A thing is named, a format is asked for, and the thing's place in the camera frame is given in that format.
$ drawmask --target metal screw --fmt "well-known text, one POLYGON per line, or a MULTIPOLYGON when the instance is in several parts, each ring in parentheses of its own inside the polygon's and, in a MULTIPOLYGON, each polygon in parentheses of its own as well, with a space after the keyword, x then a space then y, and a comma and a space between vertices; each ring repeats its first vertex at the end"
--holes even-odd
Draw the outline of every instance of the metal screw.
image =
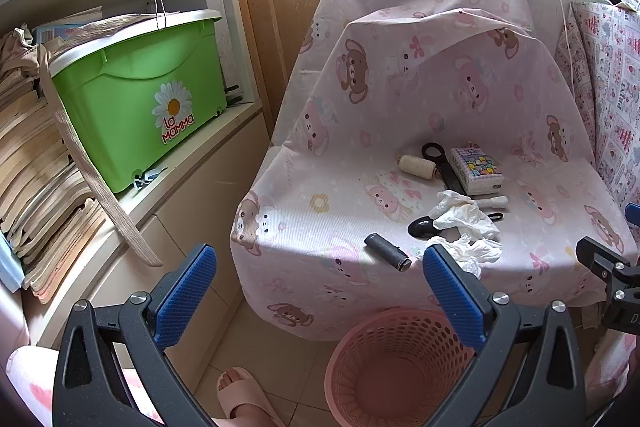
POLYGON ((82 312, 86 309, 86 301, 85 300, 80 300, 78 302, 76 302, 76 304, 74 304, 74 311, 75 312, 82 312))
POLYGON ((129 297, 132 304, 142 304, 146 301, 146 292, 135 292, 129 297))
POLYGON ((551 303, 551 309, 555 312, 562 313, 566 310, 566 304, 562 301, 553 301, 551 303))
POLYGON ((509 304, 509 296, 504 292, 496 292, 491 296, 491 298, 496 304, 500 304, 501 306, 509 304))

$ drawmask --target thread spool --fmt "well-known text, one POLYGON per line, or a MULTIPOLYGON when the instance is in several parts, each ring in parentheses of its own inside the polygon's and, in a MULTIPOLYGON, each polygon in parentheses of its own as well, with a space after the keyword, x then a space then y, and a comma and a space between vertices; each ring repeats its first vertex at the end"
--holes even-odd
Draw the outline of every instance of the thread spool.
POLYGON ((411 259, 396 245, 392 245, 384 237, 377 233, 370 233, 364 240, 364 244, 376 252, 399 272, 406 272, 411 268, 411 259))
POLYGON ((436 169, 434 162, 408 154, 403 154, 398 158, 398 166, 402 172, 419 176, 425 180, 431 180, 436 169))

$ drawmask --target black spoon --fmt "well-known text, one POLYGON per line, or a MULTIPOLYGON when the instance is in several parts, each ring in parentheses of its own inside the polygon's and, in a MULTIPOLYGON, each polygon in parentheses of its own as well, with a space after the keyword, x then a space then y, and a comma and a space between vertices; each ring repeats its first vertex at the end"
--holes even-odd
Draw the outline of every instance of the black spoon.
MULTIPOLYGON (((493 214, 487 214, 487 216, 495 222, 500 221, 504 217, 504 214, 494 212, 493 214)), ((416 239, 430 239, 434 235, 440 235, 442 233, 442 230, 433 226, 433 219, 429 216, 422 216, 411 222, 409 226, 406 227, 406 231, 416 239)))

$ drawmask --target foot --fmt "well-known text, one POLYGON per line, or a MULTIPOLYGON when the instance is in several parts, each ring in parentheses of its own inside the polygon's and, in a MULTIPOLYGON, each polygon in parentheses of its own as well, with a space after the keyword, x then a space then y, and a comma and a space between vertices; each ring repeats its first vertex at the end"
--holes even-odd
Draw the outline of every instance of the foot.
MULTIPOLYGON (((242 380, 242 377, 235 369, 227 369, 220 379, 219 391, 222 391, 226 386, 232 384, 235 381, 242 380)), ((264 412, 263 409, 252 403, 243 403, 231 412, 231 418, 249 418, 256 427, 276 427, 271 417, 264 412)))

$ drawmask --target small box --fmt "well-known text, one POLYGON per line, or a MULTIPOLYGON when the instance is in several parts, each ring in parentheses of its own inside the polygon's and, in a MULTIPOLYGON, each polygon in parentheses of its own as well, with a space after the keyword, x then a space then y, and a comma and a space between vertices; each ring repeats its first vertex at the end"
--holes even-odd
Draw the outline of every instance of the small box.
POLYGON ((500 192, 504 176, 479 147, 451 149, 450 163, 468 196, 500 192))
POLYGON ((84 26, 84 23, 38 26, 36 29, 34 29, 36 44, 46 44, 46 42, 52 41, 56 37, 60 37, 63 41, 66 41, 69 38, 69 35, 71 35, 71 33, 73 33, 73 31, 80 26, 84 26))

